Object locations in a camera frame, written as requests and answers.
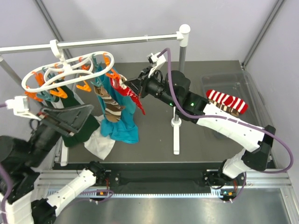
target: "white wall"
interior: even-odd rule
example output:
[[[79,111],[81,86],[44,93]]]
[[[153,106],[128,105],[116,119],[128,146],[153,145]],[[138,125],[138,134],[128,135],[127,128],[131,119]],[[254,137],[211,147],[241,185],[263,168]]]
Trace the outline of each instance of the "white wall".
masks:
[[[187,23],[191,26],[187,61],[243,61],[274,4],[273,0],[43,1],[66,41],[171,34]],[[142,62],[165,47],[178,61],[176,41],[79,48],[71,53],[107,50],[117,62]]]
[[[0,20],[1,47],[47,43],[54,39],[33,1],[1,1]],[[5,54],[3,57],[21,78],[34,68],[55,61],[51,51]],[[1,67],[0,77],[0,103],[24,94],[24,90]],[[16,117],[5,108],[0,110],[0,114],[0,136],[29,138],[29,119]]]
[[[289,171],[299,198],[299,1],[288,0],[277,15],[269,32],[253,55],[247,70],[265,98],[266,107],[277,128],[277,136],[291,147],[295,163]],[[278,143],[274,146],[278,162],[289,157]]]

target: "white hanger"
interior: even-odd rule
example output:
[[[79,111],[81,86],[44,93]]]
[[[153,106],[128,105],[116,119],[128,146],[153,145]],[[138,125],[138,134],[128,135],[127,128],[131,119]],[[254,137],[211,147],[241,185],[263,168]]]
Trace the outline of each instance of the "white hanger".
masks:
[[[45,91],[45,90],[54,89],[54,88],[57,88],[57,87],[60,87],[60,86],[64,86],[64,85],[68,85],[68,84],[88,80],[88,79],[91,79],[91,78],[95,78],[95,77],[104,75],[107,72],[109,72],[112,69],[113,65],[114,65],[113,55],[109,52],[106,52],[106,51],[97,51],[97,52],[93,52],[93,53],[90,53],[90,54],[86,54],[86,55],[82,55],[82,56],[78,56],[78,57],[74,57],[74,58],[66,60],[64,58],[64,53],[63,53],[62,49],[58,49],[57,43],[58,43],[57,40],[50,41],[51,50],[52,50],[53,54],[55,55],[55,57],[57,57],[60,60],[60,62],[41,66],[37,69],[34,69],[30,73],[28,73],[22,80],[22,87],[25,91],[27,91],[27,92],[41,92],[41,91]],[[110,64],[105,69],[103,69],[102,71],[93,73],[92,72],[93,71],[92,56],[93,55],[95,55],[95,56],[96,55],[103,55],[103,54],[106,54],[107,56],[110,57]],[[71,62],[79,61],[80,57],[83,58],[83,60],[81,62],[79,62],[75,65],[70,65],[69,64]],[[88,62],[91,64],[89,70],[80,70],[80,69],[79,70],[74,70],[74,69],[79,68],[79,67],[81,67],[82,65],[84,65]],[[62,65],[63,67],[62,68],[55,68],[55,65]],[[28,81],[28,79],[32,75],[34,75],[34,72],[40,72],[40,71],[43,70],[43,68],[47,69],[45,74],[44,74],[45,83],[39,88],[27,88],[26,82]],[[62,72],[62,73],[58,74],[58,75],[54,76],[53,78],[49,79],[48,81],[46,81],[47,77],[48,77],[48,75],[50,74],[51,71],[52,72],[53,71],[54,72]],[[78,78],[65,80],[65,81],[62,81],[62,82],[59,82],[59,83],[54,83],[55,81],[61,79],[62,77],[66,77],[66,76],[74,75],[74,74],[78,74],[78,73],[86,74],[86,76],[81,76],[81,77],[78,77]]]

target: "patterned sock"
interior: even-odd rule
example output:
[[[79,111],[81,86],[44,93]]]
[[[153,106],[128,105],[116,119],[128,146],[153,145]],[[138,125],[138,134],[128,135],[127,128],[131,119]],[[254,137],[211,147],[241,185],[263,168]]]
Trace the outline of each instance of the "patterned sock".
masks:
[[[228,107],[227,110],[231,111],[233,115],[234,114],[239,115],[239,113],[244,114],[248,108],[248,104],[246,104],[245,101],[242,100],[241,98],[233,97],[222,92],[218,92],[215,90],[208,90],[206,92],[206,96],[213,103],[216,102],[220,105],[227,106]]]
[[[105,90],[103,86],[94,86],[94,91],[99,95],[105,103],[105,117],[110,122],[116,123],[121,119],[121,111],[125,106],[120,106]]]

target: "white pole cap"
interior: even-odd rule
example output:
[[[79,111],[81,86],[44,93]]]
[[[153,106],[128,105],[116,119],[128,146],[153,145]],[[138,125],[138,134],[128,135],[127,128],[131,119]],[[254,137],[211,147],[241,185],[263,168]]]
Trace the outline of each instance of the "white pole cap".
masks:
[[[181,40],[180,43],[179,43],[179,45],[181,47],[187,47],[190,31],[191,31],[191,28],[188,24],[183,24],[183,25],[180,26],[179,32],[183,36],[183,40]]]

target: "red and white striped sock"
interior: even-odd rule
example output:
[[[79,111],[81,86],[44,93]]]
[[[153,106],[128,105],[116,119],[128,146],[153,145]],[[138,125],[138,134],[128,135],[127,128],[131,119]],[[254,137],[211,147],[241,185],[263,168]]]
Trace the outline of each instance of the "red and white striped sock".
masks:
[[[215,90],[208,90],[206,92],[206,97],[210,100],[216,101],[219,104],[233,108],[240,114],[244,114],[248,108],[248,104],[246,104],[241,98],[233,97]]]
[[[208,90],[206,92],[206,97],[208,99],[216,101],[218,104],[222,104],[225,106],[228,106],[229,104],[231,104],[234,101],[232,96],[222,93],[222,92],[218,92],[216,90]]]

